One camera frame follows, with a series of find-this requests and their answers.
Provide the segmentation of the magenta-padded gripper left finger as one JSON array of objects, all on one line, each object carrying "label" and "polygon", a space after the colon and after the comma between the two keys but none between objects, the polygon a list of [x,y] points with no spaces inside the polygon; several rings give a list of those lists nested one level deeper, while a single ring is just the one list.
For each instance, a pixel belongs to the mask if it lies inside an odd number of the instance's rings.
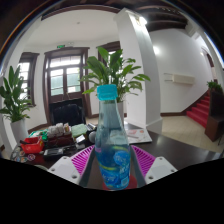
[{"label": "magenta-padded gripper left finger", "polygon": [[86,187],[94,156],[94,146],[89,146],[71,157],[62,156],[48,169],[48,172]]}]

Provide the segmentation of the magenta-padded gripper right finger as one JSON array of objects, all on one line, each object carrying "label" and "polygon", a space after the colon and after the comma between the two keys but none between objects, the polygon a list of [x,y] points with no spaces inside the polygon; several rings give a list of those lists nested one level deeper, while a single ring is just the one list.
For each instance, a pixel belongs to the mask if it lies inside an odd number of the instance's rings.
[{"label": "magenta-padded gripper right finger", "polygon": [[132,145],[132,161],[138,187],[151,184],[177,172],[177,169],[164,157],[154,157],[135,145]]}]

